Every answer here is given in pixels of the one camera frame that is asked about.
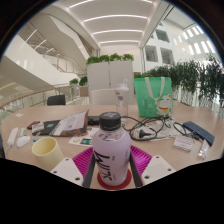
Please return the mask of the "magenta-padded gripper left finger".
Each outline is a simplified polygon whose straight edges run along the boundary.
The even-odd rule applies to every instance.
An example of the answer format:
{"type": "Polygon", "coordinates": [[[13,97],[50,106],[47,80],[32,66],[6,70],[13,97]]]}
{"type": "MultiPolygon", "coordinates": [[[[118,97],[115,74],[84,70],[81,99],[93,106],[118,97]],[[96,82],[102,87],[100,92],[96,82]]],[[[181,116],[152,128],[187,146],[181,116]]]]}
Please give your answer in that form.
{"type": "Polygon", "coordinates": [[[89,188],[95,167],[93,148],[87,148],[74,158],[64,158],[51,173],[84,188],[89,188]]]}

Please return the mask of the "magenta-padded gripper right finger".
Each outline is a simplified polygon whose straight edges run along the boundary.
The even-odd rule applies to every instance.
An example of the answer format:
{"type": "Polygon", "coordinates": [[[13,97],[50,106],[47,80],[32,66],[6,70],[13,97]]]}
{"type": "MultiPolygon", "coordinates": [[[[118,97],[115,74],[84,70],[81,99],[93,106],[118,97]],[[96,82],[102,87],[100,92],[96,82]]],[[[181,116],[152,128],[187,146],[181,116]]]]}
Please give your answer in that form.
{"type": "Polygon", "coordinates": [[[151,156],[135,146],[131,147],[130,166],[137,188],[175,172],[175,169],[160,155],[151,156]]]}

